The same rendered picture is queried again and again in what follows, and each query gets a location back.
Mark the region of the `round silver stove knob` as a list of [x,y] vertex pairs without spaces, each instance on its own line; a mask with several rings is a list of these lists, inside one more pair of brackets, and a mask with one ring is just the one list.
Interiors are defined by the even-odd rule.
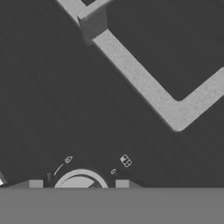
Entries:
[[63,175],[55,188],[108,188],[106,181],[96,172],[77,169]]

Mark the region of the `grey stove grate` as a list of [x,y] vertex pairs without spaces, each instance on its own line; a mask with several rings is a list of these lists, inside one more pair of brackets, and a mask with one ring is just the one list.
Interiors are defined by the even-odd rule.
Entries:
[[108,28],[106,7],[113,0],[56,0],[80,28],[87,45],[97,46],[174,131],[185,130],[224,96],[224,67],[184,100],[176,101]]

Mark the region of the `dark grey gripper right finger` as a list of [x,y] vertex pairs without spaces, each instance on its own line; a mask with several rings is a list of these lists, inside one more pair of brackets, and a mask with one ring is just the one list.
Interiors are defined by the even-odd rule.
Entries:
[[117,179],[115,181],[115,187],[116,188],[139,188],[140,185],[128,179]]

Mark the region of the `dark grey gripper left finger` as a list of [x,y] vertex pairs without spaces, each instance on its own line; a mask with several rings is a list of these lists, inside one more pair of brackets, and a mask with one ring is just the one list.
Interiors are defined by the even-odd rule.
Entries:
[[17,188],[42,188],[43,187],[43,180],[42,179],[30,179],[24,182],[12,185],[12,187]]

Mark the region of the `black stove hob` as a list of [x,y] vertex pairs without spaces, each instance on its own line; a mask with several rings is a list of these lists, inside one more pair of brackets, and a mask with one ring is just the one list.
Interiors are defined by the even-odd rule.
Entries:
[[[224,0],[113,0],[108,28],[176,101],[224,67]],[[224,186],[224,96],[176,132],[56,0],[0,0],[0,172]]]

